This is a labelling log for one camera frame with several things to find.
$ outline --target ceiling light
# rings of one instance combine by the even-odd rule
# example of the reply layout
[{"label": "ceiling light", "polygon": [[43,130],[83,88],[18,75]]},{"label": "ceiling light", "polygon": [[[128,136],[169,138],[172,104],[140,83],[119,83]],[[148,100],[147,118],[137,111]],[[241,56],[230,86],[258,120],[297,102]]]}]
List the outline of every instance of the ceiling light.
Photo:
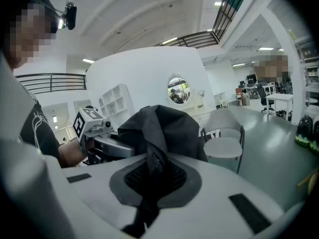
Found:
[{"label": "ceiling light", "polygon": [[177,40],[177,37],[174,37],[174,38],[172,38],[170,40],[167,40],[167,41],[163,42],[163,44],[167,44],[167,43],[175,41],[175,40]]},{"label": "ceiling light", "polygon": [[60,19],[58,28],[59,28],[59,29],[62,29],[62,28],[63,28],[63,25],[64,25],[64,21],[63,21],[63,19]]},{"label": "ceiling light", "polygon": [[243,66],[243,65],[245,65],[245,63],[244,64],[232,65],[232,67],[234,67],[234,66]]},{"label": "ceiling light", "polygon": [[95,61],[93,60],[90,60],[90,59],[86,59],[86,58],[83,58],[82,59],[83,62],[86,62],[86,63],[90,63],[90,64],[93,64]]},{"label": "ceiling light", "polygon": [[259,50],[273,50],[274,48],[264,48],[264,47],[261,47],[259,48]]}]

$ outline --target black office chair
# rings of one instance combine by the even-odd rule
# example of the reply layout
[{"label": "black office chair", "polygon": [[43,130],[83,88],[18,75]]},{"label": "black office chair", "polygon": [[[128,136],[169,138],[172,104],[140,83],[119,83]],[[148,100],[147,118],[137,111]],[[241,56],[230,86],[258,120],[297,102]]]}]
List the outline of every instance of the black office chair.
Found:
[{"label": "black office chair", "polygon": [[[260,100],[261,104],[266,106],[267,105],[267,101],[266,101],[266,96],[267,95],[266,95],[266,92],[265,92],[263,86],[260,83],[257,84],[257,92],[258,92],[258,94],[259,94],[259,96],[261,98],[261,100]],[[269,110],[274,111],[274,109],[271,107],[271,105],[274,104],[274,101],[273,100],[269,100],[268,102],[269,102]]]}]

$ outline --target gray floor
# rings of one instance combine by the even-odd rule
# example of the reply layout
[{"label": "gray floor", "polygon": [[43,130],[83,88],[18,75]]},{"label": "gray floor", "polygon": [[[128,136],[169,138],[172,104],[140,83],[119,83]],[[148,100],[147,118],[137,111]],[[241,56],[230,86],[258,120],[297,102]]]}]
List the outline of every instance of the gray floor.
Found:
[{"label": "gray floor", "polygon": [[[319,158],[295,143],[297,127],[284,119],[237,106],[229,109],[245,128],[239,175],[270,195],[286,211],[305,200],[307,184],[297,188],[319,166]],[[209,158],[236,171],[238,160]]]}]

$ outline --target person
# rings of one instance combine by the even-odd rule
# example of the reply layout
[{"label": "person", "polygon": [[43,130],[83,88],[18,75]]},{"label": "person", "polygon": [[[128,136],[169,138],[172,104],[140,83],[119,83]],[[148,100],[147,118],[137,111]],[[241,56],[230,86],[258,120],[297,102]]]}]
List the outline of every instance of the person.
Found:
[{"label": "person", "polygon": [[[59,16],[49,0],[32,0],[20,8],[5,28],[1,54],[5,66],[12,72],[18,70],[28,58],[33,57],[45,40],[54,37],[58,23]],[[56,157],[61,167],[76,166],[86,158],[78,141],[60,145],[35,94],[29,95],[34,100],[34,107],[22,127],[19,139],[36,146],[44,155]],[[94,148],[93,141],[87,145],[89,149]]]},{"label": "person", "polygon": [[179,95],[176,94],[175,89],[170,90],[170,98],[177,104],[184,104],[182,98],[180,98]]}]

